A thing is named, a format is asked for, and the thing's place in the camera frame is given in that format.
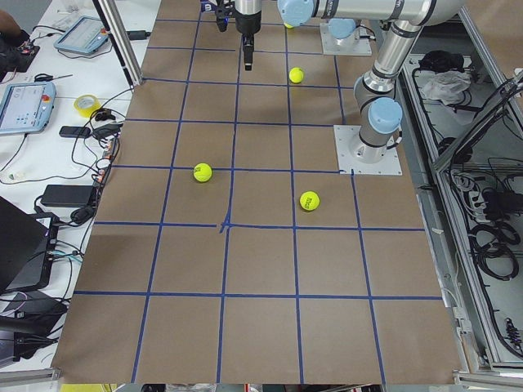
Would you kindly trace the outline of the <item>black phone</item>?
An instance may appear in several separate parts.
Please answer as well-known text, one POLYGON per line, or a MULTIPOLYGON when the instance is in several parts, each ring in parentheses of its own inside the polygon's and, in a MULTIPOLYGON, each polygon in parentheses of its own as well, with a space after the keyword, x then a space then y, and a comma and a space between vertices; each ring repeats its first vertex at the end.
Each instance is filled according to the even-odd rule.
POLYGON ((91 129, 85 126, 63 126, 59 130, 59 136, 62 138, 87 139, 91 133, 91 129))

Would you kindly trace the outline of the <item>far teach pendant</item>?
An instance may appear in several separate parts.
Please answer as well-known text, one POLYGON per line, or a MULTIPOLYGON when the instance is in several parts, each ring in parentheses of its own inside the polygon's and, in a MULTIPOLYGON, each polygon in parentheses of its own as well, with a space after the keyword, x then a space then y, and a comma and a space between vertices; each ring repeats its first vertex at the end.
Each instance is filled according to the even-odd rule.
POLYGON ((54 48, 79 55, 91 55, 108 39, 105 26, 100 19, 81 16, 54 42, 54 48))

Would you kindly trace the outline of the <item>crumpled white cloth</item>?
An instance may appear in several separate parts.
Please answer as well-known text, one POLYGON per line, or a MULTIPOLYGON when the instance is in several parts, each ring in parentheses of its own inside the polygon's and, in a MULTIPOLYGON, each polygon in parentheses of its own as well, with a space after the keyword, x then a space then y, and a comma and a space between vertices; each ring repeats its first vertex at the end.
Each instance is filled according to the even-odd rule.
POLYGON ((428 100, 438 100, 444 105, 460 103, 465 97, 465 91, 471 86, 471 76, 468 73, 447 71, 430 77, 421 88, 422 97, 428 100))

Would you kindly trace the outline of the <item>tennis ball centre left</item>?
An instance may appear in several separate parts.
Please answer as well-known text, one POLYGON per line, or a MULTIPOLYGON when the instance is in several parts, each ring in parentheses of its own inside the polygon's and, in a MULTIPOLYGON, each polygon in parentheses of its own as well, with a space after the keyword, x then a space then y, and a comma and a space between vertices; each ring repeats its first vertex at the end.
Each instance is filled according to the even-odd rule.
POLYGON ((207 163, 198 163, 194 166, 193 177, 199 183, 205 183, 212 178, 212 168, 207 163))

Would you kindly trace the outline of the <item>black power adapter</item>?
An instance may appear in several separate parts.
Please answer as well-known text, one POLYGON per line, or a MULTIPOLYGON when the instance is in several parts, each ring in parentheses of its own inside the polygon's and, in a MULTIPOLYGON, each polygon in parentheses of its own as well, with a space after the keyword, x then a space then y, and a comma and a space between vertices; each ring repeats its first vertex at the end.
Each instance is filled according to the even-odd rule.
POLYGON ((89 204, 93 190, 92 185, 48 185, 41 204, 47 207, 82 207, 89 204))

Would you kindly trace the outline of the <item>aluminium frame post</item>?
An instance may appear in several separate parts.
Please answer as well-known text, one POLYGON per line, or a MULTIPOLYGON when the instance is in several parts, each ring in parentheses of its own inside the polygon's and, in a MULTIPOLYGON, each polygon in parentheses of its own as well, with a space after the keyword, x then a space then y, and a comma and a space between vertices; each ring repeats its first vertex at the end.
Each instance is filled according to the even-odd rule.
POLYGON ((142 83, 141 67, 127 35, 114 0, 92 0, 93 6, 110 37, 116 56, 130 88, 142 83))

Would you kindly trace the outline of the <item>tennis ball upper middle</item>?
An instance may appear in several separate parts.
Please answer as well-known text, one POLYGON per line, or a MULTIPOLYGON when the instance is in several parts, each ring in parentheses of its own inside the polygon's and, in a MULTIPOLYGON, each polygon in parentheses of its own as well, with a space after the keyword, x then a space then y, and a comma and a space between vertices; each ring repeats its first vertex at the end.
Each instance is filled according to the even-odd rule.
POLYGON ((288 78, 293 84, 299 84, 304 80, 305 74, 302 68, 293 67, 289 70, 288 78))

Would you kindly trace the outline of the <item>tennis ball with black print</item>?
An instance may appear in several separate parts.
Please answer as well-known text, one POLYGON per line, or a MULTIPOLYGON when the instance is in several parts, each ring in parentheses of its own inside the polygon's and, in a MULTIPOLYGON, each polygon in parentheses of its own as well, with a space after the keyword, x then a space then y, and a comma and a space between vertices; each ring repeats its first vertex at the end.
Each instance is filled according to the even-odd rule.
POLYGON ((299 198, 303 211, 312 212, 320 206, 320 196, 312 190, 303 192, 299 198))

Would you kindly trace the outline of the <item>white blue tennis ball can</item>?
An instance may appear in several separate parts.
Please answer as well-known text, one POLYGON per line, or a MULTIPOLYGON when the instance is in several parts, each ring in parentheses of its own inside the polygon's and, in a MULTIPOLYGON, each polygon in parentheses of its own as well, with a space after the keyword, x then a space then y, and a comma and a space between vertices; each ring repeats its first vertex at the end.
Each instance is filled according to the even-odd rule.
POLYGON ((200 0, 200 11, 213 13, 217 9, 217 0, 200 0))

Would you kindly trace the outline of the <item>teach pendant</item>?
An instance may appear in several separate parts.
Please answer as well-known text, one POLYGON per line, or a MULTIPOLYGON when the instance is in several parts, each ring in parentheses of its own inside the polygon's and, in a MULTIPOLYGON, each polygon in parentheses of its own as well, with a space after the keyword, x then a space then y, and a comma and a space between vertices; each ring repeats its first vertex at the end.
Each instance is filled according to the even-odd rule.
POLYGON ((81 16, 54 42, 54 48, 79 55, 91 55, 108 39, 105 26, 100 19, 81 16))
POLYGON ((1 102, 1 135, 41 132, 49 123, 55 98, 53 82, 9 84, 1 102))

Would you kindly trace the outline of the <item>black laptop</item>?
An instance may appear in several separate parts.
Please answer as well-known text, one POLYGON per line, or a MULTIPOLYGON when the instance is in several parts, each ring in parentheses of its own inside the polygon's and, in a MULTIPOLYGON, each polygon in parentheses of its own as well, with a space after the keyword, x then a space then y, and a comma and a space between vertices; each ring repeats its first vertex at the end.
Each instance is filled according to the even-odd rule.
POLYGON ((1 199, 1 293, 31 292, 49 284, 58 217, 28 214, 1 199))

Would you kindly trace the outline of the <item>yellow tape roll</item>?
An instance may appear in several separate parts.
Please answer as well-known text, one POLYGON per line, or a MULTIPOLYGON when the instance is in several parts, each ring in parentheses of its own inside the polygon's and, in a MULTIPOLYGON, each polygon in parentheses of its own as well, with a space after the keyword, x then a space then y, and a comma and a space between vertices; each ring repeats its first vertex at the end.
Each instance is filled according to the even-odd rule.
POLYGON ((74 108, 81 117, 90 118, 98 109, 101 108, 101 103, 96 96, 86 94, 79 96, 74 101, 74 108))

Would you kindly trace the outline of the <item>near teach pendant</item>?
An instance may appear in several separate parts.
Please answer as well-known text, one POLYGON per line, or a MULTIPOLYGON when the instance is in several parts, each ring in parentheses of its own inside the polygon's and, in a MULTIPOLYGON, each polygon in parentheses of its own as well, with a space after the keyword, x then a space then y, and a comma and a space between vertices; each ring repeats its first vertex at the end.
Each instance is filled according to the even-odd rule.
POLYGON ((53 82, 9 84, 1 102, 1 135, 41 132, 49 123, 55 98, 53 82))

